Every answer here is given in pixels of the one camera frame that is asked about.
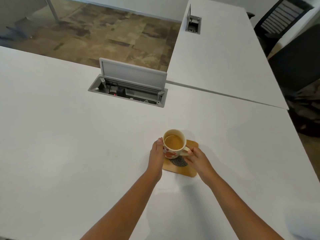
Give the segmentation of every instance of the hand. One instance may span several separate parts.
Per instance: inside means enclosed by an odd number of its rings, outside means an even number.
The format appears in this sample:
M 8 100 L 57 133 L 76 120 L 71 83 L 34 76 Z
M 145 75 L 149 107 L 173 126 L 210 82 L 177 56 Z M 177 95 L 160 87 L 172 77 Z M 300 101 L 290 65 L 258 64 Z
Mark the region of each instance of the hand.
M 156 177 L 157 182 L 161 179 L 162 176 L 162 165 L 164 157 L 165 156 L 163 153 L 163 142 L 161 137 L 152 145 L 152 149 L 150 151 L 149 156 L 148 168 L 146 169 L 146 172 Z
M 206 155 L 197 147 L 189 147 L 188 156 L 184 159 L 188 165 L 193 167 L 202 181 L 208 185 L 209 178 L 216 173 Z

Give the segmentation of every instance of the coffee mug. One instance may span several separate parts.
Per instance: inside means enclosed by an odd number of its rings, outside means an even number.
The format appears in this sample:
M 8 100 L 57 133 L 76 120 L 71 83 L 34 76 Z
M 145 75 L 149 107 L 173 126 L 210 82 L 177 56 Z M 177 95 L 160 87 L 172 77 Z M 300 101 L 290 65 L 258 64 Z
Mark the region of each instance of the coffee mug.
M 187 156 L 190 149 L 186 147 L 186 137 L 178 129 L 170 129 L 163 136 L 163 152 L 165 157 L 175 159 L 179 156 Z

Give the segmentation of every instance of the mug handle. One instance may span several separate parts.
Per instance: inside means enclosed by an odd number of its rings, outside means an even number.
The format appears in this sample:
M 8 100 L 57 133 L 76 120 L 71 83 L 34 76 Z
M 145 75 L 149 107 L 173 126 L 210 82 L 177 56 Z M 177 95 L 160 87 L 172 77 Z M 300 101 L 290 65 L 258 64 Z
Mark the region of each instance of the mug handle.
M 189 155 L 189 154 L 188 154 L 188 151 L 190 151 L 190 149 L 185 146 L 185 147 L 182 149 L 182 152 L 180 153 L 180 156 L 188 156 L 188 155 Z

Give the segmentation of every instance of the baseboard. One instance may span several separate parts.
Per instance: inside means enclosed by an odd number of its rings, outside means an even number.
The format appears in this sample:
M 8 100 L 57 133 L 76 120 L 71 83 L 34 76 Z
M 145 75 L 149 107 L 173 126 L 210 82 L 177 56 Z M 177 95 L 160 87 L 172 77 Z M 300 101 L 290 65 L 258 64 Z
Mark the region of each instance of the baseboard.
M 81 2 L 81 3 L 90 3 L 90 4 L 102 6 L 102 7 L 113 8 L 113 9 L 118 9 L 118 10 L 121 10 L 121 11 L 131 12 L 131 13 L 134 13 L 134 14 L 137 14 L 137 15 L 143 15 L 143 16 L 147 16 L 147 17 L 151 17 L 151 18 L 166 20 L 166 21 L 175 22 L 175 23 L 181 23 L 180 20 L 174 20 L 174 19 L 170 19 L 170 18 L 166 18 L 166 17 L 161 17 L 161 16 L 156 16 L 156 15 L 152 15 L 152 14 L 148 14 L 148 13 L 143 13 L 143 12 L 139 12 L 139 11 L 135 11 L 135 10 L 125 9 L 125 8 L 120 8 L 120 7 L 114 7 L 114 6 L 109 6 L 109 5 L 105 5 L 105 4 L 101 4 L 101 3 L 96 3 L 96 2 L 93 2 L 93 1 L 88 1 L 88 0 L 72 0 L 72 1 L 77 1 L 77 2 Z

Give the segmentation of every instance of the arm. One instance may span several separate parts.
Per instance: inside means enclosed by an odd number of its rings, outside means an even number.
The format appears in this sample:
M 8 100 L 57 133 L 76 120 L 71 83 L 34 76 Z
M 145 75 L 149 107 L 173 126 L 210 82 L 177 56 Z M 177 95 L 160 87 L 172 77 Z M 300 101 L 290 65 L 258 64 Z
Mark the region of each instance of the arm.
M 206 155 L 199 148 L 190 149 L 189 156 L 185 157 L 186 162 L 210 187 L 239 240 L 283 240 L 216 173 Z
M 162 138 L 152 145 L 146 172 L 81 240 L 129 239 L 150 195 L 162 176 Z

